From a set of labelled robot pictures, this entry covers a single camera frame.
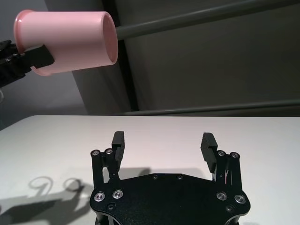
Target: white table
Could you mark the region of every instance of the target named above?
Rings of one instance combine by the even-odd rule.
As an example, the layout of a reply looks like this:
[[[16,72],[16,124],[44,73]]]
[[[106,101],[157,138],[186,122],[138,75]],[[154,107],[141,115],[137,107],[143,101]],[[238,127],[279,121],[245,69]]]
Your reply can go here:
[[[212,132],[219,150],[241,155],[251,210],[240,224],[299,223],[300,118],[34,116],[0,131],[0,224],[94,224],[90,151],[109,148],[119,130],[121,179],[184,173],[210,180],[199,146]],[[71,191],[76,180],[81,192]]]

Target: pink cup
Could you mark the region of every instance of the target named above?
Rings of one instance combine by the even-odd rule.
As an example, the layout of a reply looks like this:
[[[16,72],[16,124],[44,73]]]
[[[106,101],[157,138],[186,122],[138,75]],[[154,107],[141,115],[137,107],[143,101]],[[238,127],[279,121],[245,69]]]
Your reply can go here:
[[[116,28],[107,12],[35,12],[24,10],[14,25],[19,53],[44,44],[55,62],[32,70],[48,76],[112,65],[118,58]]]

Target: screw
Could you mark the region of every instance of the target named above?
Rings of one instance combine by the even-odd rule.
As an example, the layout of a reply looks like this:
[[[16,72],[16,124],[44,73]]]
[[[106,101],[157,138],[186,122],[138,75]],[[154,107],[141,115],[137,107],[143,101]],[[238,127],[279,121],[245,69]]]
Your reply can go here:
[[[108,150],[106,150],[105,152],[106,152],[106,154],[112,154],[113,150],[108,149]]]
[[[236,196],[234,197],[234,199],[235,199],[235,201],[236,201],[237,203],[239,203],[239,204],[245,204],[245,203],[246,203],[246,199],[245,199],[245,197],[242,196],[242,195],[236,195]]]
[[[96,156],[96,155],[98,155],[98,154],[99,154],[99,151],[98,151],[98,150],[92,151],[92,155]]]
[[[217,193],[217,198],[221,201],[225,201],[227,199],[227,195],[224,192]]]
[[[217,151],[217,154],[218,154],[219,156],[224,156],[224,155],[225,155],[225,152],[222,151],[222,150],[219,150],[219,151]]]
[[[234,157],[234,158],[240,157],[240,155],[236,152],[231,153],[231,156]]]
[[[105,194],[103,192],[99,192],[99,193],[95,194],[94,200],[96,202],[103,201],[104,199],[105,199]]]
[[[121,190],[116,190],[113,192],[112,196],[115,199],[119,199],[123,196],[123,192]]]
[[[114,203],[110,203],[110,204],[108,204],[107,208],[109,210],[113,210],[114,206],[115,206]]]
[[[227,205],[227,206],[225,206],[225,210],[227,212],[233,212],[234,211],[234,207],[233,207],[233,205]]]

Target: black metal plate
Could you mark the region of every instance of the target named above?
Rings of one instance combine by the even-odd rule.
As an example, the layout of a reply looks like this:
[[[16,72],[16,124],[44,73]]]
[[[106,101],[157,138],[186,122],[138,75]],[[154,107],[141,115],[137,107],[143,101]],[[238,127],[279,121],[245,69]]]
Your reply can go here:
[[[90,205],[97,214],[110,215],[121,225],[225,225],[250,210],[246,194],[232,186],[182,174],[154,177],[151,174],[105,183],[93,191]],[[120,199],[113,198],[117,189],[123,191]],[[101,202],[94,201],[98,192],[105,194]],[[217,199],[218,192],[226,193],[227,200]],[[237,203],[235,195],[244,196],[246,203]],[[233,212],[225,210],[228,205],[234,207]]]

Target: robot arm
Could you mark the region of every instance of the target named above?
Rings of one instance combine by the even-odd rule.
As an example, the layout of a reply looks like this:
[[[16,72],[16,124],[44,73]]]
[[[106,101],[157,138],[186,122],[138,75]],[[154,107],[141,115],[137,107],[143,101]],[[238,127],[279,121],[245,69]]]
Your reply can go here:
[[[90,206],[101,225],[238,225],[250,210],[242,190],[240,156],[217,151],[211,133],[204,133],[201,151],[212,180],[184,174],[157,173],[121,180],[124,132],[115,133],[112,148],[91,152],[94,191]],[[104,183],[102,169],[109,181]]]
[[[45,45],[37,46],[20,54],[11,40],[0,42],[0,88],[25,77],[30,67],[41,68],[54,63]]]

